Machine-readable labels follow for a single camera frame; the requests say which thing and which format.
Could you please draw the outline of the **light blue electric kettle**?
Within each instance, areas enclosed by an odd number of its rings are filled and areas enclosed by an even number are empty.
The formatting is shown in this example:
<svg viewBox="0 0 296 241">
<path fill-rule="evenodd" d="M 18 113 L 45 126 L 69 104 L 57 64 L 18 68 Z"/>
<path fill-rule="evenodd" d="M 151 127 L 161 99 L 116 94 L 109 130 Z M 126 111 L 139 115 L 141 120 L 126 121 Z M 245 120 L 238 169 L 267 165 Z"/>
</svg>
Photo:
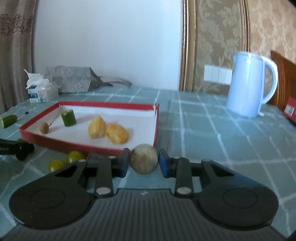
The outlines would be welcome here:
<svg viewBox="0 0 296 241">
<path fill-rule="evenodd" d="M 246 118 L 259 115 L 262 105 L 271 100 L 278 86 L 278 67 L 267 57 L 249 52 L 233 54 L 234 70 L 227 96 L 229 111 Z M 267 95 L 265 90 L 265 71 L 272 73 L 272 85 Z"/>
</svg>

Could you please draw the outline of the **green tomato with stem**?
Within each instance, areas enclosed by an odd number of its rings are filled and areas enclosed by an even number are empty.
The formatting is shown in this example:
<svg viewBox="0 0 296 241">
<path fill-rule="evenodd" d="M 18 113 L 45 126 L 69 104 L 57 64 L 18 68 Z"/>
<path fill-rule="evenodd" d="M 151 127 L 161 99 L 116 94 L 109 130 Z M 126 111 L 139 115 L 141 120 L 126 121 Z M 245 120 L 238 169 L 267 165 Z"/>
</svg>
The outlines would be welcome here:
<svg viewBox="0 0 296 241">
<path fill-rule="evenodd" d="M 79 151 L 71 151 L 66 156 L 66 163 L 70 165 L 71 163 L 78 160 L 85 160 L 86 157 Z"/>
</svg>

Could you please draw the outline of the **brown wooden headboard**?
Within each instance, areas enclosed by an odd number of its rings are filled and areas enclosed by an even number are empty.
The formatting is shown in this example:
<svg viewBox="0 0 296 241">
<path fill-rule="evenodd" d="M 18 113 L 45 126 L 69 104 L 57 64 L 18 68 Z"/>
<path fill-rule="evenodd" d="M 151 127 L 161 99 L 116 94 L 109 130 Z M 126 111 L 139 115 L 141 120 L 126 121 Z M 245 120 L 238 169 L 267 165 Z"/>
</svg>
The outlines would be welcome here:
<svg viewBox="0 0 296 241">
<path fill-rule="evenodd" d="M 271 59 L 278 68 L 278 85 L 274 96 L 268 102 L 284 111 L 290 97 L 295 98 L 295 63 L 287 60 L 276 51 L 271 51 Z"/>
</svg>

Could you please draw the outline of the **red box with label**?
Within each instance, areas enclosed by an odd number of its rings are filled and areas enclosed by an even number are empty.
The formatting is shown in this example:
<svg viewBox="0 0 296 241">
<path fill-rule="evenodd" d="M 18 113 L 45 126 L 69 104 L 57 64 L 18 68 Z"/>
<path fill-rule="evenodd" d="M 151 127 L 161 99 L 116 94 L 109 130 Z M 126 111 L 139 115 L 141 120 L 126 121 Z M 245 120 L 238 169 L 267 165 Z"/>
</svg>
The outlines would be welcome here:
<svg viewBox="0 0 296 241">
<path fill-rule="evenodd" d="M 296 124 L 296 99 L 289 97 L 283 115 L 294 125 Z"/>
</svg>

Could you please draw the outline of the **white tissue pack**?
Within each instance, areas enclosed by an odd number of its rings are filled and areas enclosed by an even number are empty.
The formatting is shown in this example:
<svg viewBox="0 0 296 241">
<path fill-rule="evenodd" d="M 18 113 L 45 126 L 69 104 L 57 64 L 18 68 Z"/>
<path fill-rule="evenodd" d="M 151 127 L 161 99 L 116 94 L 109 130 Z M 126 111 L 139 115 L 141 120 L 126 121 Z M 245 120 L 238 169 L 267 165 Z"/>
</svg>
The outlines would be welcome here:
<svg viewBox="0 0 296 241">
<path fill-rule="evenodd" d="M 26 90 L 29 94 L 30 103 L 49 102 L 59 96 L 58 85 L 53 81 L 52 76 L 39 73 L 29 73 L 24 69 L 28 76 Z"/>
</svg>

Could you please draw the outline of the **beige patterned curtain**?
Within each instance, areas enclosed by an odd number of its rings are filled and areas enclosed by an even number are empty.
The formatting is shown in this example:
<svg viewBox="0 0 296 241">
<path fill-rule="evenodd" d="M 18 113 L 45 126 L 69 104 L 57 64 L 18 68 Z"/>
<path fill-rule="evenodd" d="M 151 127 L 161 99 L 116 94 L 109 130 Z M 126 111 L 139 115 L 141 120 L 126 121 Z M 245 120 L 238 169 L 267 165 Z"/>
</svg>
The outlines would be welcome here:
<svg viewBox="0 0 296 241">
<path fill-rule="evenodd" d="M 1 113 L 29 98 L 36 1 L 1 1 Z"/>
</svg>

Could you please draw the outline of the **green cucumber chunk in tray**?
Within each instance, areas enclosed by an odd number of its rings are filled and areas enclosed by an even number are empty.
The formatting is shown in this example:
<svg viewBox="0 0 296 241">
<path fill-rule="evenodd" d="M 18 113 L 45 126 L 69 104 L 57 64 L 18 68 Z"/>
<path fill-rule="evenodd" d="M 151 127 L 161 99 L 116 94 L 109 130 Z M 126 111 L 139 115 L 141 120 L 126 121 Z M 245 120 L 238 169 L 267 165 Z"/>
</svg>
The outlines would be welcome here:
<svg viewBox="0 0 296 241">
<path fill-rule="evenodd" d="M 76 124 L 75 114 L 72 109 L 62 112 L 61 118 L 63 120 L 64 126 L 66 127 L 73 126 Z"/>
</svg>

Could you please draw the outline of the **cucumber half on tablecloth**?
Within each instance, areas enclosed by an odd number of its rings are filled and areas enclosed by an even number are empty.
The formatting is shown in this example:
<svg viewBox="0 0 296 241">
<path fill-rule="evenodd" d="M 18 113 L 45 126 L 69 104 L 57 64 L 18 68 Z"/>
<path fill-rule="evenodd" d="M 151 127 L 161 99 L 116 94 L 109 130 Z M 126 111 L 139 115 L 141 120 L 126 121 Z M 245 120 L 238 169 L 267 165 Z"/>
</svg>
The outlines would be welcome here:
<svg viewBox="0 0 296 241">
<path fill-rule="evenodd" d="M 11 125 L 13 125 L 18 120 L 18 117 L 14 114 L 5 116 L 1 118 L 1 127 L 7 128 Z"/>
</svg>

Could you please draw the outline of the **green checked tablecloth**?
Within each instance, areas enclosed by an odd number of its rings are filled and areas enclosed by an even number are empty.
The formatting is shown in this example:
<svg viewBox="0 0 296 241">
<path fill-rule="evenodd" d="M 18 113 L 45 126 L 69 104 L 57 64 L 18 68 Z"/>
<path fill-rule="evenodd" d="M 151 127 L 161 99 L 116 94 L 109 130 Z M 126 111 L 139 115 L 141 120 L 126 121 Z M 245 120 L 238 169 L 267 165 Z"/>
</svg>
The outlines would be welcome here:
<svg viewBox="0 0 296 241">
<path fill-rule="evenodd" d="M 274 191 L 279 209 L 273 227 L 289 237 L 295 231 L 295 126 L 275 106 L 263 105 L 262 116 L 242 118 L 226 108 L 226 97 L 197 92 L 156 90 L 143 87 L 104 87 L 88 93 L 61 94 L 49 103 L 28 100 L 11 107 L 18 121 L 1 128 L 1 138 L 21 138 L 19 127 L 57 101 L 102 101 L 159 104 L 157 149 L 169 156 L 181 156 L 199 163 L 210 159 L 247 176 Z M 13 192 L 48 173 L 53 159 L 65 160 L 66 154 L 35 146 L 23 162 L 15 156 L 1 155 L 1 237 L 16 223 L 9 211 Z M 125 178 L 114 178 L 117 188 L 174 191 L 175 179 L 165 179 L 160 168 L 139 175 L 129 168 Z"/>
</svg>

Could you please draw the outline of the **white wall switch panel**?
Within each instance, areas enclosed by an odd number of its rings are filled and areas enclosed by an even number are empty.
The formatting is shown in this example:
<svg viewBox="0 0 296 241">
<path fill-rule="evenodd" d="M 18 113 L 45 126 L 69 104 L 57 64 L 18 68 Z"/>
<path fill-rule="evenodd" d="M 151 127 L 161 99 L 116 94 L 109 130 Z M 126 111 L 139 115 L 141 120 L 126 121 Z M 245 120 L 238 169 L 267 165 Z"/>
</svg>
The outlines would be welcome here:
<svg viewBox="0 0 296 241">
<path fill-rule="evenodd" d="M 213 65 L 204 66 L 203 80 L 210 83 L 230 85 L 232 79 L 232 69 L 217 67 Z"/>
</svg>

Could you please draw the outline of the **gold ornate wall frame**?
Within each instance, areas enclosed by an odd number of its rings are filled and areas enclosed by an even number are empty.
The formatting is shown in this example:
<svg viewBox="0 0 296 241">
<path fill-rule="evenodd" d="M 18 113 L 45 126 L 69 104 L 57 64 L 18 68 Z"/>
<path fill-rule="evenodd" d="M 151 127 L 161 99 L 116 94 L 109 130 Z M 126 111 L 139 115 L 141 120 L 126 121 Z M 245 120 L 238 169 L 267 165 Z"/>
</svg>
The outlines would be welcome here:
<svg viewBox="0 0 296 241">
<path fill-rule="evenodd" d="M 205 65 L 232 68 L 250 50 L 247 1 L 182 1 L 180 91 L 226 95 L 225 84 L 203 80 Z"/>
</svg>

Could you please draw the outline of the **red shallow cardboard tray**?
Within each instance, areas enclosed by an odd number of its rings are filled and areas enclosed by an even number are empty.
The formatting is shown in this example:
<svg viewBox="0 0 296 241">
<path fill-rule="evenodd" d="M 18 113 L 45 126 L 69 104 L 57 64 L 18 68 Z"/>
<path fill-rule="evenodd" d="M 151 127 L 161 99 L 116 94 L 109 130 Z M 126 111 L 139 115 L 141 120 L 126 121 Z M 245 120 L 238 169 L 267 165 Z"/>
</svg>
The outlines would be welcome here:
<svg viewBox="0 0 296 241">
<path fill-rule="evenodd" d="M 156 143 L 158 104 L 59 101 L 20 127 L 24 140 L 60 152 L 116 156 Z"/>
</svg>

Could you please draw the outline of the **yellow jackfruit piece in tray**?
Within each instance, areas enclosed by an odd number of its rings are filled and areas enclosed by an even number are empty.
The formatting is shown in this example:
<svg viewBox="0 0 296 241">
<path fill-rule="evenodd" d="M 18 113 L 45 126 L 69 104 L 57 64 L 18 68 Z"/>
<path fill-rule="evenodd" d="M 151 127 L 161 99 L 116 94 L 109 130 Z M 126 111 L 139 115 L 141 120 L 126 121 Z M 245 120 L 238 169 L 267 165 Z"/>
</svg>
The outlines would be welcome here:
<svg viewBox="0 0 296 241">
<path fill-rule="evenodd" d="M 122 125 L 112 123 L 106 129 L 106 135 L 114 144 L 123 144 L 128 140 L 129 132 Z"/>
</svg>

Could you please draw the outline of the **large yellow jackfruit piece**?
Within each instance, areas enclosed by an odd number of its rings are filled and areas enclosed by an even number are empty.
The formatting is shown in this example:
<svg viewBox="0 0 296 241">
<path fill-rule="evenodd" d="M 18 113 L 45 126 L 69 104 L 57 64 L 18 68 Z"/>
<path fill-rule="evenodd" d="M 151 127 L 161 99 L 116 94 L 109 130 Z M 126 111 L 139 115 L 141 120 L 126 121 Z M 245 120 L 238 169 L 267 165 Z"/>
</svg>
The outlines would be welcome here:
<svg viewBox="0 0 296 241">
<path fill-rule="evenodd" d="M 101 116 L 97 116 L 92 119 L 88 126 L 88 135 L 91 138 L 102 138 L 105 136 L 106 122 Z"/>
</svg>

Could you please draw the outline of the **grey patterned gift bag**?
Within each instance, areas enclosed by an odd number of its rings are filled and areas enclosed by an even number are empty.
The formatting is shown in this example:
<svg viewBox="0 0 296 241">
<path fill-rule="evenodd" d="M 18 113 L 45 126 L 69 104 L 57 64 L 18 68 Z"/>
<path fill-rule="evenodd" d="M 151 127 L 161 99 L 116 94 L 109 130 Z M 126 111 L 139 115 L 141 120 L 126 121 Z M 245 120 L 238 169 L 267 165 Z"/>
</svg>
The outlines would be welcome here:
<svg viewBox="0 0 296 241">
<path fill-rule="evenodd" d="M 85 93 L 116 84 L 132 86 L 132 82 L 126 79 L 99 76 L 90 67 L 49 66 L 45 70 L 45 75 L 52 77 L 52 80 L 58 86 L 59 93 Z"/>
</svg>

